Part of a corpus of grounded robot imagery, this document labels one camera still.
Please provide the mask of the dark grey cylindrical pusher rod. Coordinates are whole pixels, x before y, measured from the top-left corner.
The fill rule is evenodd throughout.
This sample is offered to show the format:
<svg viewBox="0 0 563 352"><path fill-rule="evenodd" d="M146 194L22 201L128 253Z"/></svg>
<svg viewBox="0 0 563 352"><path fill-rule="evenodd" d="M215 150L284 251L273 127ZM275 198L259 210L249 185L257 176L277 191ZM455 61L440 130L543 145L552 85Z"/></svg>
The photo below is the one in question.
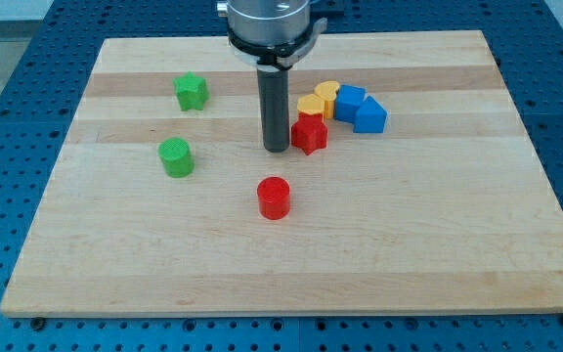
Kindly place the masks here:
<svg viewBox="0 0 563 352"><path fill-rule="evenodd" d="M290 145L288 73L257 70L257 80L264 148L284 152Z"/></svg>

